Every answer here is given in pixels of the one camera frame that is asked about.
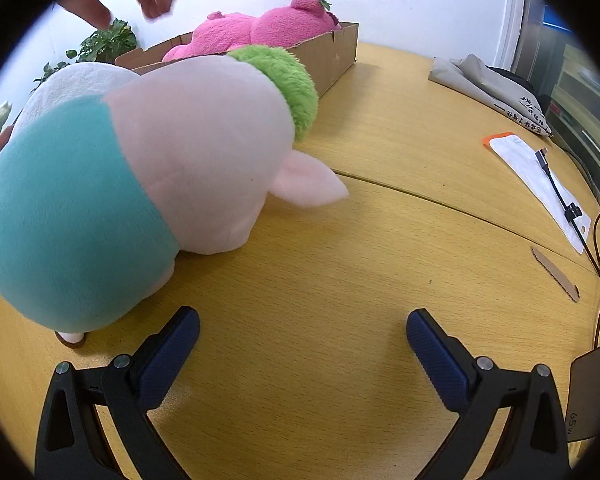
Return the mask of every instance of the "plush toy foot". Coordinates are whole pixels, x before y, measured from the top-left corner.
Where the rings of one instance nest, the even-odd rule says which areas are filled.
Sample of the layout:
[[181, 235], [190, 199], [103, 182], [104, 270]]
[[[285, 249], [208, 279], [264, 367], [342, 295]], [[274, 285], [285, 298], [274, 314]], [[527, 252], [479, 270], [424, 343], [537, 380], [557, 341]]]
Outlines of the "plush toy foot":
[[65, 332], [54, 332], [58, 341], [61, 342], [64, 346], [69, 348], [80, 348], [84, 345], [84, 342], [87, 339], [87, 334], [85, 332], [78, 332], [75, 334], [65, 333]]

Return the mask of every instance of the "table seam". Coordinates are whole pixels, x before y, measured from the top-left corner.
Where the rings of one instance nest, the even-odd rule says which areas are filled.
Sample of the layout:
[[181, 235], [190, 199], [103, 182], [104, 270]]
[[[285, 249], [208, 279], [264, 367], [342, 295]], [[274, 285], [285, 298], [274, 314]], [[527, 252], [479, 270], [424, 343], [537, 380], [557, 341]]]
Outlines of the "table seam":
[[553, 250], [552, 248], [547, 247], [544, 244], [536, 242], [535, 240], [533, 240], [533, 239], [531, 239], [531, 238], [529, 238], [529, 237], [527, 237], [525, 235], [522, 235], [520, 233], [517, 233], [517, 232], [513, 231], [512, 229], [504, 227], [503, 225], [497, 224], [496, 222], [493, 222], [491, 220], [487, 220], [485, 218], [482, 218], [481, 216], [478, 216], [478, 215], [476, 215], [474, 213], [471, 213], [471, 212], [466, 211], [464, 209], [461, 209], [459, 207], [453, 206], [453, 205], [445, 203], [445, 202], [441, 202], [440, 200], [436, 200], [434, 198], [422, 195], [420, 193], [416, 193], [414, 191], [409, 191], [408, 189], [404, 189], [404, 188], [399, 187], [399, 186], [393, 186], [392, 184], [386, 184], [384, 182], [380, 182], [379, 180], [375, 180], [375, 179], [372, 179], [372, 178], [367, 178], [367, 177], [364, 177], [364, 176], [359, 176], [359, 175], [356, 175], [354, 173], [349, 173], [348, 171], [342, 171], [342, 170], [332, 170], [332, 171], [333, 171], [333, 173], [338, 174], [340, 176], [346, 176], [347, 178], [352, 178], [354, 180], [359, 180], [360, 182], [366, 182], [368, 184], [374, 184], [375, 186], [380, 186], [380, 187], [384, 187], [386, 189], [391, 189], [393, 191], [404, 193], [406, 195], [410, 195], [410, 196], [413, 196], [415, 198], [419, 198], [421, 200], [426, 200], [426, 202], [431, 202], [433, 204], [437, 204], [439, 206], [446, 207], [447, 209], [451, 209], [453, 211], [457, 211], [457, 212], [462, 213], [464, 215], [470, 216], [471, 218], [475, 218], [476, 220], [480, 220], [482, 222], [486, 222], [487, 224], [490, 224], [490, 225], [493, 225], [494, 227], [503, 229], [504, 231], [507, 231], [507, 232], [509, 232], [509, 233], [511, 233], [513, 235], [516, 235], [516, 236], [519, 236], [521, 238], [524, 238], [525, 240], [529, 241], [530, 243], [535, 244], [535, 245], [537, 245], [539, 247], [542, 247], [542, 248], [546, 249], [547, 251], [551, 251], [554, 254], [558, 254], [559, 256], [562, 256], [563, 258], [566, 258], [567, 260], [569, 260], [571, 263], [576, 264], [577, 266], [579, 266], [579, 267], [581, 267], [581, 268], [583, 268], [585, 270], [588, 270], [591, 274], [595, 274], [595, 272], [593, 271], [593, 269], [589, 269], [589, 267], [584, 266], [580, 262], [574, 261], [569, 256], [561, 254], [561, 253]]

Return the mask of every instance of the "metal screw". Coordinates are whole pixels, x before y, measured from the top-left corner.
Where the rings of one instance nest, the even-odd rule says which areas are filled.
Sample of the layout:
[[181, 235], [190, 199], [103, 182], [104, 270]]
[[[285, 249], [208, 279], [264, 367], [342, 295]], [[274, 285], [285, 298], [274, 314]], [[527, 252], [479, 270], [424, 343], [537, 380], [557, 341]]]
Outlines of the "metal screw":
[[536, 372], [538, 372], [542, 377], [548, 377], [551, 374], [551, 370], [547, 365], [538, 365], [536, 366]]
[[478, 357], [475, 360], [475, 363], [480, 370], [491, 370], [493, 368], [493, 361], [488, 357]]
[[64, 374], [68, 371], [69, 363], [67, 361], [62, 361], [61, 363], [58, 363], [58, 366], [56, 366], [56, 374]]
[[131, 362], [131, 357], [127, 354], [121, 354], [113, 359], [113, 365], [116, 368], [125, 368]]

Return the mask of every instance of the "pink plush ear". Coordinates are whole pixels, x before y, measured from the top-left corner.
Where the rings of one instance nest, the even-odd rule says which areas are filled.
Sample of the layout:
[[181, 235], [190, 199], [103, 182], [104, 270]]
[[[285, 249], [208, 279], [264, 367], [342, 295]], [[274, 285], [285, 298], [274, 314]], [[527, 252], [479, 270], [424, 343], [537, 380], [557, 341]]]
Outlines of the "pink plush ear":
[[325, 164], [292, 150], [282, 163], [269, 192], [298, 207], [316, 207], [347, 197], [349, 191]]

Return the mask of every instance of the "teal plush fabric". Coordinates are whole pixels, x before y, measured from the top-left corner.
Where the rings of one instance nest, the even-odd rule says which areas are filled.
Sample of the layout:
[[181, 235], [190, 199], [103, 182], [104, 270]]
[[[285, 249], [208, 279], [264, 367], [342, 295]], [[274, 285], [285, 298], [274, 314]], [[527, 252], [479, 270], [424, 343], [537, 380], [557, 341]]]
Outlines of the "teal plush fabric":
[[58, 332], [117, 320], [178, 252], [101, 98], [54, 108], [0, 154], [0, 294]]

